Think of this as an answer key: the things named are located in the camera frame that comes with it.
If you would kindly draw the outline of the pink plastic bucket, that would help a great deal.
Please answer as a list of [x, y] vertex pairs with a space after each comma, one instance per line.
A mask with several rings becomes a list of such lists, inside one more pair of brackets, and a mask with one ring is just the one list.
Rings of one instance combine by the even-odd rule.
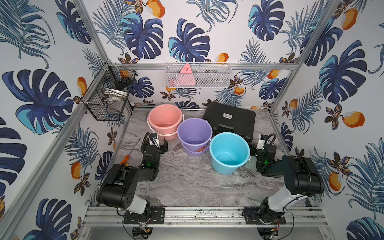
[[169, 104], [159, 105], [152, 109], [147, 117], [147, 124], [160, 139], [172, 141], [177, 138], [177, 129], [184, 121], [182, 111]]

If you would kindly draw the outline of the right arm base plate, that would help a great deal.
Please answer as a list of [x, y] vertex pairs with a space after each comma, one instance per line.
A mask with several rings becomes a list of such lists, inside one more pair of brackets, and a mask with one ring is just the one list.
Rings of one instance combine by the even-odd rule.
[[245, 207], [242, 211], [247, 225], [286, 225], [284, 213], [274, 212], [268, 208]]

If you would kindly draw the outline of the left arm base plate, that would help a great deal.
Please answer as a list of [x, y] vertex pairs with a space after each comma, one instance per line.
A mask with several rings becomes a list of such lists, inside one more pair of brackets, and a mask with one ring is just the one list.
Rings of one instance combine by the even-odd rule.
[[143, 214], [126, 212], [123, 217], [124, 225], [162, 225], [166, 209], [162, 207], [147, 207]]

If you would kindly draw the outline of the pink triangular object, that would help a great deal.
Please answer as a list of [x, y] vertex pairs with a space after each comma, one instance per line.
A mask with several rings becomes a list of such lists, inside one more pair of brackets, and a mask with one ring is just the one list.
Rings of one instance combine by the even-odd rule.
[[189, 63], [186, 63], [180, 73], [177, 74], [174, 84], [176, 87], [192, 87], [196, 85], [196, 80]]

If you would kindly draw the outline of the orange handled screwdriver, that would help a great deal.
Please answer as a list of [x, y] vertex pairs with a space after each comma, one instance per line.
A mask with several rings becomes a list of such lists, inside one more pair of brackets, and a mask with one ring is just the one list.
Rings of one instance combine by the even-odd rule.
[[130, 150], [130, 152], [124, 157], [124, 159], [120, 162], [120, 165], [123, 165], [123, 166], [128, 166], [128, 160], [130, 159], [131, 157], [131, 153], [135, 150], [135, 147], [138, 145], [138, 143], [140, 142], [141, 138], [138, 139], [138, 141], [135, 143], [134, 147]]

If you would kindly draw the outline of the purple plastic bucket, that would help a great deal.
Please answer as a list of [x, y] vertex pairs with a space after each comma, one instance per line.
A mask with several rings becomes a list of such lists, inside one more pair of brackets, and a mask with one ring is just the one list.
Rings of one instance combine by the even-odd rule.
[[200, 118], [184, 120], [177, 129], [184, 152], [197, 157], [209, 150], [213, 129], [208, 121]]

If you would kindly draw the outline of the aluminium front rail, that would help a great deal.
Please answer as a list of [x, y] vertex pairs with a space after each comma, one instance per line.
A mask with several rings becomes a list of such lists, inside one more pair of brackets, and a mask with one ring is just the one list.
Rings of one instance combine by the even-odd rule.
[[[137, 226], [123, 211], [110, 207], [89, 207], [83, 223], [88, 227]], [[289, 208], [281, 220], [261, 222], [241, 207], [164, 207], [155, 208], [148, 227], [327, 227], [319, 207]]]

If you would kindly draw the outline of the black plastic tool case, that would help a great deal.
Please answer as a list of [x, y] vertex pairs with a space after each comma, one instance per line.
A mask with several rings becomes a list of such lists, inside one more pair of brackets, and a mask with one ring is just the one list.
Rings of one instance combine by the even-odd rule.
[[256, 120], [253, 111], [212, 102], [208, 104], [203, 119], [211, 125], [214, 136], [230, 132], [248, 143], [253, 141]]

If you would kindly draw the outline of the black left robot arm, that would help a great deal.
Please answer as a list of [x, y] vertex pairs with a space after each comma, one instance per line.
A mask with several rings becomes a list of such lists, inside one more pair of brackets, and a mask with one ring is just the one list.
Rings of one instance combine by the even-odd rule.
[[161, 155], [168, 151], [168, 141], [147, 132], [141, 144], [142, 163], [137, 167], [115, 164], [106, 173], [97, 194], [97, 202], [126, 210], [133, 216], [150, 218], [151, 205], [136, 195], [138, 183], [153, 182], [160, 167]]

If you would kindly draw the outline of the turquoise plastic bucket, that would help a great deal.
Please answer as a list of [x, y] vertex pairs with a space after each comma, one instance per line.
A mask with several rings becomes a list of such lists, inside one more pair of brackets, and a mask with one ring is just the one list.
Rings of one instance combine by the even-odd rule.
[[220, 133], [210, 142], [211, 163], [215, 171], [231, 175], [251, 159], [245, 139], [234, 133]]

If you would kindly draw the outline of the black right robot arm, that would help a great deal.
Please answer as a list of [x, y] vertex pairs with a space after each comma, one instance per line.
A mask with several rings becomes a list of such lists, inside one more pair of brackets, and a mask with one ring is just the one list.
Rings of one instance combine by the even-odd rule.
[[263, 177], [283, 178], [284, 186], [274, 195], [266, 197], [260, 207], [262, 215], [283, 213], [290, 205], [324, 192], [325, 183], [312, 159], [303, 156], [282, 156], [276, 160], [276, 134], [259, 139], [256, 145], [249, 145], [250, 168]]

